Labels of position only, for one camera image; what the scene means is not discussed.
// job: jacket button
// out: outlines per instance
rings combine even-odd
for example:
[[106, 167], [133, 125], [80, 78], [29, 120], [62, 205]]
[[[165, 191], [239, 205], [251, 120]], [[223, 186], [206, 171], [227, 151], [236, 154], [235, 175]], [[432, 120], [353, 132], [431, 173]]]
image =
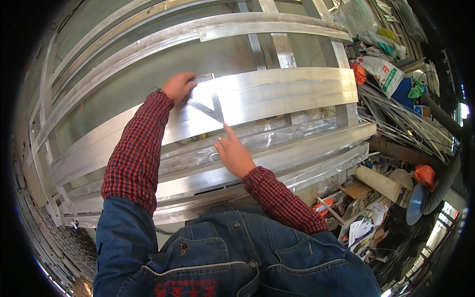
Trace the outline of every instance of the jacket button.
[[182, 251], [186, 251], [188, 249], [188, 243], [186, 242], [181, 242], [179, 245], [178, 245], [178, 248]]

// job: worker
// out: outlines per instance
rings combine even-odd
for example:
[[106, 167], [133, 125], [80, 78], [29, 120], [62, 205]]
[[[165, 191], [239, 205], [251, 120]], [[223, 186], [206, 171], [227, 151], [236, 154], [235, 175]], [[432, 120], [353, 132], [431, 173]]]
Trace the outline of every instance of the worker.
[[214, 147], [259, 204], [211, 209], [158, 249], [152, 215], [161, 143], [170, 110], [195, 76], [174, 75], [149, 94], [109, 159], [94, 296], [381, 296], [370, 267], [272, 171], [256, 166], [226, 124], [228, 138]]

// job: yellow object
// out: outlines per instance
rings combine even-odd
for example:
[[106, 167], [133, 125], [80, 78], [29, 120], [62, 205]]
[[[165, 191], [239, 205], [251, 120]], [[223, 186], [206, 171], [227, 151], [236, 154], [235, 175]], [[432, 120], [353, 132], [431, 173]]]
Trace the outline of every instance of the yellow object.
[[391, 40], [394, 40], [394, 38], [396, 38], [396, 34], [394, 34], [393, 31], [388, 30], [388, 29], [384, 29], [384, 28], [381, 28], [381, 27], [378, 28], [378, 31], [376, 31], [376, 34], [387, 37]]

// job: finger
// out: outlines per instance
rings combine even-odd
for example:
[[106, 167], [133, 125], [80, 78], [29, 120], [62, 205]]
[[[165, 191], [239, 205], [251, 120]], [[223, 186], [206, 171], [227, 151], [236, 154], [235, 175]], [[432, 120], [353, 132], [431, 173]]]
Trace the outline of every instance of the finger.
[[224, 149], [224, 146], [222, 144], [215, 143], [214, 148], [218, 151], [219, 158], [221, 160], [226, 159], [226, 150]]
[[185, 89], [187, 90], [187, 92], [189, 92], [191, 89], [196, 87], [196, 85], [197, 85], [196, 81], [189, 81], [186, 83]]
[[181, 75], [185, 77], [186, 80], [190, 80], [191, 78], [197, 77], [198, 75], [194, 72], [183, 72]]
[[221, 138], [221, 144], [224, 146], [224, 147], [227, 147], [228, 145], [231, 144], [231, 141], [225, 137]]
[[233, 129], [228, 126], [228, 124], [224, 124], [224, 130], [228, 134], [229, 140], [232, 142], [239, 141], [238, 137], [236, 136], [236, 133], [234, 133]]

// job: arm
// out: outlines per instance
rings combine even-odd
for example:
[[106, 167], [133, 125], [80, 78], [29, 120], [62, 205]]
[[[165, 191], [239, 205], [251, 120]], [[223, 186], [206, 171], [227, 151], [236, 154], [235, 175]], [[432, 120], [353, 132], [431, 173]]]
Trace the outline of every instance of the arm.
[[149, 254], [158, 252], [152, 219], [157, 206], [160, 149], [170, 110], [196, 83], [194, 73], [171, 77], [147, 96], [122, 132], [104, 173], [104, 210], [96, 230], [94, 296], [115, 296]]
[[272, 171], [256, 167], [242, 182], [271, 219], [307, 234], [328, 231], [325, 219], [278, 181]]
[[214, 147], [224, 166], [243, 180], [246, 191], [270, 218], [307, 234], [328, 231], [324, 218], [279, 182], [272, 171], [257, 167], [233, 130], [226, 124], [224, 129], [229, 139], [223, 138]]

